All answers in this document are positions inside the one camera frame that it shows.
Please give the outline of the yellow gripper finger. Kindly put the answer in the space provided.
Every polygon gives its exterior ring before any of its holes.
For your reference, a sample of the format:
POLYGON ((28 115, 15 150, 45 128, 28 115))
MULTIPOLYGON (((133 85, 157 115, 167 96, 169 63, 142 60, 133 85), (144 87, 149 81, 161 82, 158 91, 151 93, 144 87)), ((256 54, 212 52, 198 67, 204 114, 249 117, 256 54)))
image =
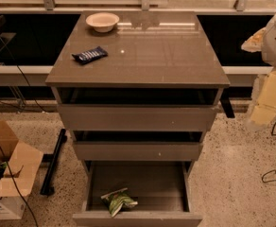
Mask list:
POLYGON ((253 85, 246 126, 250 131, 265 128, 276 116, 276 68, 259 76, 253 85))
POLYGON ((260 52, 262 50, 262 42, 266 29, 263 27, 256 31, 241 45, 241 49, 250 53, 260 52))

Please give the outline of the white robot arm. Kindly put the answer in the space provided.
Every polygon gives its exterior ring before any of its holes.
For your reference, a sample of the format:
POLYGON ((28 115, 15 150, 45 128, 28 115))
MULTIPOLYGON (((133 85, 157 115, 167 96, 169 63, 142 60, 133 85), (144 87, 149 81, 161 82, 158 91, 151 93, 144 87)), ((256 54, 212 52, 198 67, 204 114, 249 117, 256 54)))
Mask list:
POLYGON ((260 52, 263 62, 272 66, 271 72, 260 84, 259 94, 252 97, 249 107, 247 126, 258 131, 276 116, 276 13, 265 27, 243 42, 241 49, 251 53, 260 52))

